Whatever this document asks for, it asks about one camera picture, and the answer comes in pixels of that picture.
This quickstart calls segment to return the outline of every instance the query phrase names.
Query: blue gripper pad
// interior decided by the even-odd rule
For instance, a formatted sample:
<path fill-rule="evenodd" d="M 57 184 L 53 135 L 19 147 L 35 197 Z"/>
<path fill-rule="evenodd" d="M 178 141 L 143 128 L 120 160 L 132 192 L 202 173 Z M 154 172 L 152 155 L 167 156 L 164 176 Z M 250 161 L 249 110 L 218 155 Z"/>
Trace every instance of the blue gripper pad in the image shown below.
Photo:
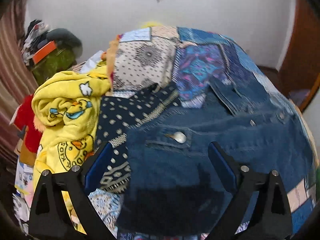
<path fill-rule="evenodd" d="M 88 171 L 84 176 L 84 192 L 86 195 L 97 189 L 106 167 L 110 163 L 112 154 L 113 147 L 111 143 L 103 142 L 96 153 L 84 162 L 84 165 L 88 165 Z"/>
<path fill-rule="evenodd" d="M 239 165 L 217 142 L 208 146 L 208 157 L 227 192 L 236 193 L 240 183 Z"/>

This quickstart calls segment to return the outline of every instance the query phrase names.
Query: white wall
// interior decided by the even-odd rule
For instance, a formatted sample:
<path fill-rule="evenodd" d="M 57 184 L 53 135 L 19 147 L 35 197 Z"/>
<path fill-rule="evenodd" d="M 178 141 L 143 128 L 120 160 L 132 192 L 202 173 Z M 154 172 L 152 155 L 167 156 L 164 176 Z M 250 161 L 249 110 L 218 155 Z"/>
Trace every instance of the white wall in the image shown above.
<path fill-rule="evenodd" d="M 288 47 L 290 44 L 290 40 L 292 37 L 292 32 L 293 32 L 293 27 L 294 27 L 294 20 L 295 20 L 295 15 L 296 15 L 296 2 L 297 0 L 290 0 L 290 8 L 289 8 L 289 18 L 288 18 L 288 28 L 287 28 L 287 33 L 284 39 L 284 45 L 282 47 L 281 54 L 279 56 L 279 61 L 276 66 L 276 69 L 279 71 L 280 68 L 282 67 L 282 63 L 285 59 L 285 56 L 288 51 Z"/>
<path fill-rule="evenodd" d="M 303 113 L 303 117 L 316 141 L 316 149 L 320 158 L 320 90 L 318 90 L 310 105 Z"/>
<path fill-rule="evenodd" d="M 28 0 L 28 19 L 67 28 L 83 42 L 78 61 L 146 21 L 230 36 L 257 65 L 276 68 L 288 46 L 295 0 Z"/>

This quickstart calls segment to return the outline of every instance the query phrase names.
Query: beige fabric with gray pattern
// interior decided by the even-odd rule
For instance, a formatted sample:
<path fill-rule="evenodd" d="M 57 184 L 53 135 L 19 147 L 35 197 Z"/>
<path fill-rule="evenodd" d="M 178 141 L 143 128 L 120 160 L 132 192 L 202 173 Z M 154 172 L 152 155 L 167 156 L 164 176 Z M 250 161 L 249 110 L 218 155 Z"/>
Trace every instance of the beige fabric with gray pattern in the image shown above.
<path fill-rule="evenodd" d="M 152 83 L 165 87 L 171 80 L 174 41 L 152 37 L 151 41 L 119 43 L 113 76 L 115 90 L 140 90 Z"/>
<path fill-rule="evenodd" d="M 168 27 L 168 26 L 155 26 L 152 27 L 152 36 L 159 36 L 166 39 L 179 39 L 179 34 L 176 27 Z"/>

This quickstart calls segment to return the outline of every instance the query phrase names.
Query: metal screw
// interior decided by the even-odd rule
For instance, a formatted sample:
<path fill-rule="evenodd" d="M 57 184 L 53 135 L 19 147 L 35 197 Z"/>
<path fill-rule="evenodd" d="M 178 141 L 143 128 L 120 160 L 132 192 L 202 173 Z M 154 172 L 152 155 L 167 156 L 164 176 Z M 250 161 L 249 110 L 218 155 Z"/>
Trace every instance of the metal screw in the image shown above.
<path fill-rule="evenodd" d="M 249 167 L 248 166 L 241 166 L 241 171 L 248 172 L 249 171 Z"/>
<path fill-rule="evenodd" d="M 49 170 L 44 170 L 44 171 L 42 171 L 42 175 L 43 176 L 47 176 L 49 174 Z"/>
<path fill-rule="evenodd" d="M 79 171 L 79 169 L 80 169 L 79 165 L 72 166 L 72 168 L 71 168 L 71 170 L 74 172 Z"/>
<path fill-rule="evenodd" d="M 276 171 L 276 170 L 272 170 L 272 172 L 271 172 L 271 173 L 272 173 L 272 175 L 273 175 L 273 176 L 279 176 L 279 172 L 278 172 L 278 171 Z"/>

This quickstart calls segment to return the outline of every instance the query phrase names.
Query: cartoon duck print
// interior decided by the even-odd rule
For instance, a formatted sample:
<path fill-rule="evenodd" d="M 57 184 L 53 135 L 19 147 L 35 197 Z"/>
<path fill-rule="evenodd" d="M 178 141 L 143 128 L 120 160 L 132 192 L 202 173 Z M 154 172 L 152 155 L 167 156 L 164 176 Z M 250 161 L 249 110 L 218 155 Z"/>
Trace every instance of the cartoon duck print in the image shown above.
<path fill-rule="evenodd" d="M 79 102 L 74 101 L 72 106 L 66 112 L 66 116 L 70 119 L 77 119 L 90 107 L 92 107 L 92 103 L 90 101 L 86 101 L 84 99 L 79 100 Z"/>
<path fill-rule="evenodd" d="M 59 113 L 57 108 L 50 108 L 50 117 L 63 117 L 64 113 Z"/>
<path fill-rule="evenodd" d="M 101 66 L 104 66 L 103 64 L 104 61 L 100 61 L 98 64 L 100 64 Z M 90 73 L 87 75 L 88 77 L 91 77 L 91 78 L 97 78 L 97 79 L 101 79 L 101 80 L 105 80 L 107 79 L 108 77 L 104 74 L 100 74 L 100 73 Z"/>
<path fill-rule="evenodd" d="M 74 165 L 82 165 L 87 155 L 92 155 L 93 137 L 86 137 L 72 142 L 58 144 L 59 158 L 62 166 L 68 171 Z"/>
<path fill-rule="evenodd" d="M 84 96 L 91 96 L 92 94 L 92 88 L 89 86 L 89 81 L 87 81 L 84 84 L 79 85 L 80 91 Z"/>

